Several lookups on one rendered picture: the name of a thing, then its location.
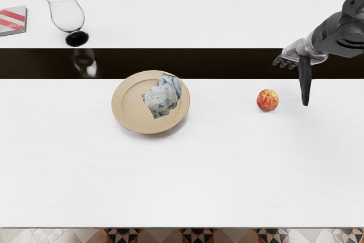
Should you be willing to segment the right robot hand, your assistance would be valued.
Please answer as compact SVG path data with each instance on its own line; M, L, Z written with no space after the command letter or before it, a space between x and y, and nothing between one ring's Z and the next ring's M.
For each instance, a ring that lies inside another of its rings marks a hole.
M312 34L306 38L299 39L286 48L273 61L273 65L279 65L288 69L298 67L301 99L304 106L309 104L309 95L312 83L312 65L324 62L329 55L314 48Z

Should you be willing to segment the beige plate with blue pattern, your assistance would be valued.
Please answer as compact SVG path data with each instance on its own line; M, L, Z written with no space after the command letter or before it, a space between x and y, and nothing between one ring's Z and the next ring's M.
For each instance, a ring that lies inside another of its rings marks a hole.
M116 88L111 108L125 128L142 134L166 131L183 120L190 94L175 75L164 71L142 71L124 79Z

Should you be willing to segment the red yellow apple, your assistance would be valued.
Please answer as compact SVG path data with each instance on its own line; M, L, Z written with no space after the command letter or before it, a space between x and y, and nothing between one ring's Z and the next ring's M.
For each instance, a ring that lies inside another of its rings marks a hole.
M257 105L264 112L270 112L276 109L279 104L278 94L271 89L264 89L257 96Z

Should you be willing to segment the clear wine glass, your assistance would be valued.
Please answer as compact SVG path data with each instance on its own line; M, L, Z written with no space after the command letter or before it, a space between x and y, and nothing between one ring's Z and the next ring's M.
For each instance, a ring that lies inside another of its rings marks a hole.
M66 44L71 47L84 45L89 35L81 31L85 14L76 0L46 0L49 5L51 20L61 31L67 33Z

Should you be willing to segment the grey book with red stripes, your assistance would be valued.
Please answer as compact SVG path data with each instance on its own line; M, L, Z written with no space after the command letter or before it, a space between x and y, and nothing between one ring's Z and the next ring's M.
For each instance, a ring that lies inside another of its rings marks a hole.
M16 6L0 9L0 36L26 32L27 7Z

